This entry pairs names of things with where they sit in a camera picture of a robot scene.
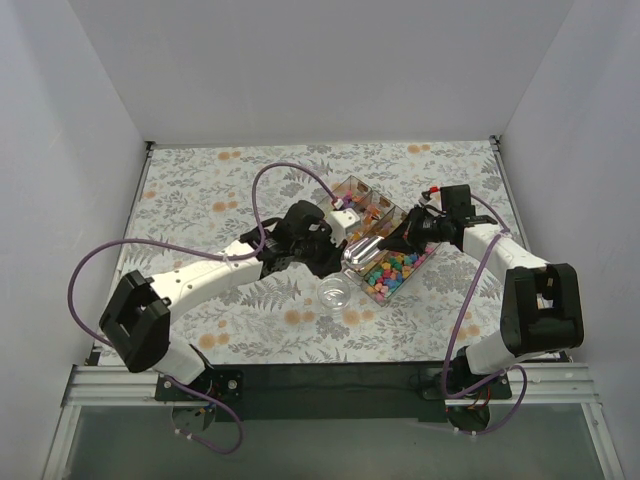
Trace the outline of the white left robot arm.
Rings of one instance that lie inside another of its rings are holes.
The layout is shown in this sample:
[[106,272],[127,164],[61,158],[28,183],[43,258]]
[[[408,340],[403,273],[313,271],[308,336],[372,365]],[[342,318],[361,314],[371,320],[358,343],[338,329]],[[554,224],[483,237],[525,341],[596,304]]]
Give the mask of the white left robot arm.
[[213,386],[209,364],[198,349],[171,336],[171,325],[211,298],[301,263],[316,277],[340,271],[349,234],[360,224],[351,209],[324,212],[298,201],[281,218],[261,221],[215,254],[150,277],[124,275],[99,326],[128,370],[153,370],[178,382],[193,400]]

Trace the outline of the clear divided candy box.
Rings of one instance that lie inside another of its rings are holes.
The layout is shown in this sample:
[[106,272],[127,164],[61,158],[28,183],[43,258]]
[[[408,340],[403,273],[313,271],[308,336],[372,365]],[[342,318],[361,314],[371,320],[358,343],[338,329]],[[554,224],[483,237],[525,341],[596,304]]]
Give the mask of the clear divided candy box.
[[407,212],[379,190],[350,175],[332,188],[345,209],[353,210],[360,224],[347,235],[343,273],[380,306],[387,305],[440,247],[429,243],[421,255],[378,248],[378,241],[393,233]]

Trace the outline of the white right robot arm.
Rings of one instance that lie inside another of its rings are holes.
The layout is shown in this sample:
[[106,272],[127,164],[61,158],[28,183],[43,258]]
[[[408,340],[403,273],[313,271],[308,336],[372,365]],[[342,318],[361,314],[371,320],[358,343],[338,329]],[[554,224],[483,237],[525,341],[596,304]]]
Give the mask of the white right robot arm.
[[520,246],[495,209],[477,213],[480,201],[467,184],[432,187],[377,244],[380,250],[421,254],[430,243],[449,243],[478,261],[474,284],[484,272],[501,282],[498,330],[445,354],[441,390],[446,398],[475,397],[519,362],[577,348],[584,341],[576,270]]

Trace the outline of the clear glass jar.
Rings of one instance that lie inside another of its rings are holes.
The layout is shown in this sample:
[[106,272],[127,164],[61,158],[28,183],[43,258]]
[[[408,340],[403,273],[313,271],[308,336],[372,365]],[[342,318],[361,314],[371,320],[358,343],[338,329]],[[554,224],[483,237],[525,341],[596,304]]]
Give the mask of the clear glass jar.
[[349,281],[340,276],[327,277],[321,280],[316,292],[323,312],[326,314],[342,313],[347,309],[351,301]]

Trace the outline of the silver metal scoop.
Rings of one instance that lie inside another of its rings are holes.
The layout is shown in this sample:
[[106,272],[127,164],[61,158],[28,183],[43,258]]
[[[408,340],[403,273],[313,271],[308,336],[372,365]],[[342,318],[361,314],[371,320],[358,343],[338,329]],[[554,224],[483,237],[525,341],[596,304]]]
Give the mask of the silver metal scoop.
[[354,271],[362,271],[382,252],[379,244],[383,240],[382,236],[375,235],[363,237],[347,245],[343,251],[343,265]]

